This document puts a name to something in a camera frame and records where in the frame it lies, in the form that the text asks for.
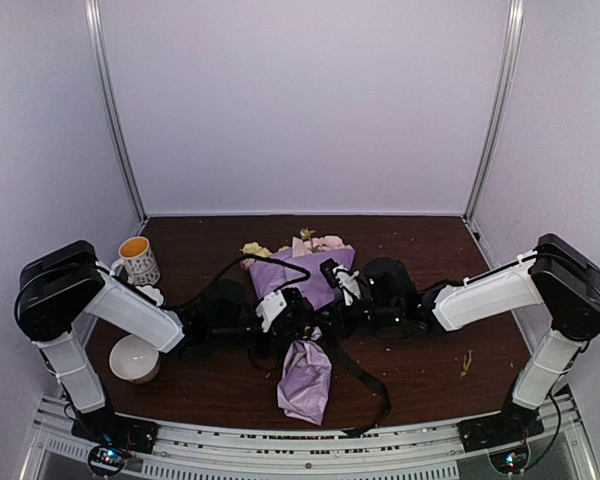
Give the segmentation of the purple pink wrapping paper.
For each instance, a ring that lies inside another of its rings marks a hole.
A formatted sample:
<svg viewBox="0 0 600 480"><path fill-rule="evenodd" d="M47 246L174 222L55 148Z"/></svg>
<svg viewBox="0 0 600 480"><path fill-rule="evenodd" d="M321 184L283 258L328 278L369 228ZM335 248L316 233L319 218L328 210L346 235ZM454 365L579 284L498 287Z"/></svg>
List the purple pink wrapping paper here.
<svg viewBox="0 0 600 480"><path fill-rule="evenodd" d="M349 270L356 255L353 246L335 235L309 240L294 237L289 246L276 252L251 242L242 247L242 253L248 256L242 266L259 299L278 287L296 288L315 310L340 296L338 288L328 284L320 265L333 260ZM321 330L311 326L308 333L288 342L277 385L277 404L284 414L314 425L323 422L332 375L332 363L318 344L321 337Z"/></svg>

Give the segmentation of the pink rose flower stem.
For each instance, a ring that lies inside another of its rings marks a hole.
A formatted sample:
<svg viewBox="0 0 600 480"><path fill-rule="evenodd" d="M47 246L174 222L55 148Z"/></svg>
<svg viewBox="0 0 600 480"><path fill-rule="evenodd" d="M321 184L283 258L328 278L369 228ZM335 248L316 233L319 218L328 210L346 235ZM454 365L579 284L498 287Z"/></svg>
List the pink rose flower stem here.
<svg viewBox="0 0 600 480"><path fill-rule="evenodd" d="M293 257L349 248L349 245L346 245L339 236L326 235L315 237L315 233L315 230L308 228L303 228L299 231L299 236L294 237L292 241Z"/></svg>

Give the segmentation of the black printed ribbon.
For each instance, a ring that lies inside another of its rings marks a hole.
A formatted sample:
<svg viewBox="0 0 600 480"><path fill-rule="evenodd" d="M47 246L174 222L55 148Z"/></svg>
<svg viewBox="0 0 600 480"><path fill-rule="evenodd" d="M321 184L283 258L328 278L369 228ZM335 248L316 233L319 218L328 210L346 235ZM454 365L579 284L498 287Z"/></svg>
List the black printed ribbon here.
<svg viewBox="0 0 600 480"><path fill-rule="evenodd" d="M247 330L247 342L254 353L261 333L260 327ZM281 363L281 376L276 387L277 406L289 418L316 426L323 424L330 401L335 362L382 401L379 412L370 423L346 428L344 435L362 437L378 427L392 410L386 385L351 358L337 339L325 339L319 328L319 320L316 320L314 335L310 340L296 340L286 351L274 355Z"/></svg>

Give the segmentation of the cream rose flower stem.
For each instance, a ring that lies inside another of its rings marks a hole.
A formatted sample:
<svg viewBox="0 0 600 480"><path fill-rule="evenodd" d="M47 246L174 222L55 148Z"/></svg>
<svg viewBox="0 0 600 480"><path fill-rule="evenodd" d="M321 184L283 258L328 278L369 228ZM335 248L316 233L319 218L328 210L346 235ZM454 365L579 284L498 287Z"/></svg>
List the cream rose flower stem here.
<svg viewBox="0 0 600 480"><path fill-rule="evenodd" d="M253 255L262 258L272 257L274 254L283 252L285 250L289 250L290 247L288 245L284 245L278 248L276 251L271 251L267 247L260 245L258 242L249 242L245 243L241 248L241 253L243 255ZM247 258L241 261L240 265L243 270L249 270L251 266L255 263L255 260L252 258Z"/></svg>

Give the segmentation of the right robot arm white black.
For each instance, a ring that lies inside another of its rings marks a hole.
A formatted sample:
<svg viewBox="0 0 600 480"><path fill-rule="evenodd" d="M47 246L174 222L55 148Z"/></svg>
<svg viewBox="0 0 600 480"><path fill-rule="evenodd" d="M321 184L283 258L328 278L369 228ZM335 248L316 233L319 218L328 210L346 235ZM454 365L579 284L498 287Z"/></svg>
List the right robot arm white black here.
<svg viewBox="0 0 600 480"><path fill-rule="evenodd" d="M493 419L499 440L515 440L579 351L600 334L600 269L555 234L516 260L473 278L417 290L403 263L381 257L353 272L333 260L320 270L344 295L344 317L392 325L408 338L435 338L489 317L543 305L551 323Z"/></svg>

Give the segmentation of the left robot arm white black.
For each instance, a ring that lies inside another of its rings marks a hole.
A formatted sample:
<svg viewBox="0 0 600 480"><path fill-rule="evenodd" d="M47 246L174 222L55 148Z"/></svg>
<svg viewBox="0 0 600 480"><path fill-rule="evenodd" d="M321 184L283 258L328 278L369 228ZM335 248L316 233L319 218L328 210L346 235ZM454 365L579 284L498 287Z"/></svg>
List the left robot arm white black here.
<svg viewBox="0 0 600 480"><path fill-rule="evenodd" d="M123 436L124 424L74 337L74 322L92 315L146 342L157 354L178 359L207 355L223 344L267 345L279 318L296 305L309 305L296 286L311 273L280 259L266 261L296 275L255 307L246 301L241 284L222 274L187 302L168 306L120 277L114 266L98 260L91 243L79 240L22 269L14 318L51 367L85 430L113 444Z"/></svg>

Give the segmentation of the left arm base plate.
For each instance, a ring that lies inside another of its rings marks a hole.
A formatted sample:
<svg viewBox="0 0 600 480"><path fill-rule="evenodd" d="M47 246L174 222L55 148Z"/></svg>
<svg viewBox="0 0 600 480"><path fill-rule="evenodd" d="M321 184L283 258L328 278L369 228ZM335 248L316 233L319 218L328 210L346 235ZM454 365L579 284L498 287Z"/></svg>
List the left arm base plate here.
<svg viewBox="0 0 600 480"><path fill-rule="evenodd" d="M151 454L158 429L155 422L118 415L112 418L79 417L72 425L71 434L124 451Z"/></svg>

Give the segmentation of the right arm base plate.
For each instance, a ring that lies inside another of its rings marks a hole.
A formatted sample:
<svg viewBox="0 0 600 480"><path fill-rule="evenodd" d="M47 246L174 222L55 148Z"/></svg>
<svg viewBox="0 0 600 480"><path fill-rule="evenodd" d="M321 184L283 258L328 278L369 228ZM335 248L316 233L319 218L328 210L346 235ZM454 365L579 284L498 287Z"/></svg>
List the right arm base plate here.
<svg viewBox="0 0 600 480"><path fill-rule="evenodd" d="M457 427L465 452L523 443L530 436L544 432L544 425L538 417L524 423L501 414L464 420Z"/></svg>

